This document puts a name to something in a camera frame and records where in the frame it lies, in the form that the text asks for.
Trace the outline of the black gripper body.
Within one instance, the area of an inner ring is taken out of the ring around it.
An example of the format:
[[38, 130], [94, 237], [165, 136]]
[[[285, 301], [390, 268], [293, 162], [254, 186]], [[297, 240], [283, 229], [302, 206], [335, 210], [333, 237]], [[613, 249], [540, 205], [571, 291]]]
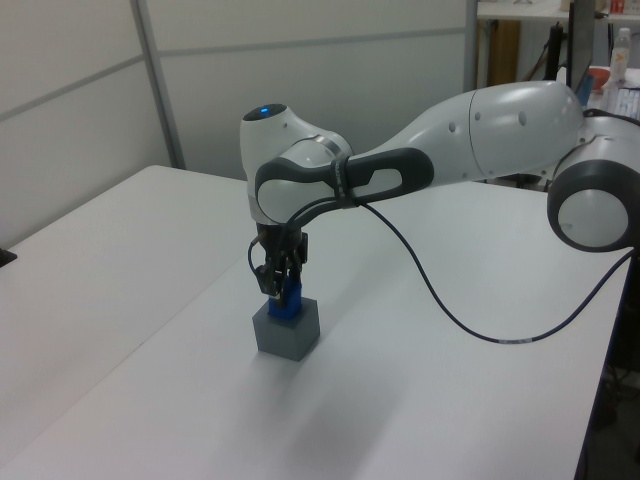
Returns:
[[288, 255], [301, 242], [301, 230], [282, 225], [257, 225], [259, 243], [265, 252], [265, 259], [275, 259], [279, 254]]

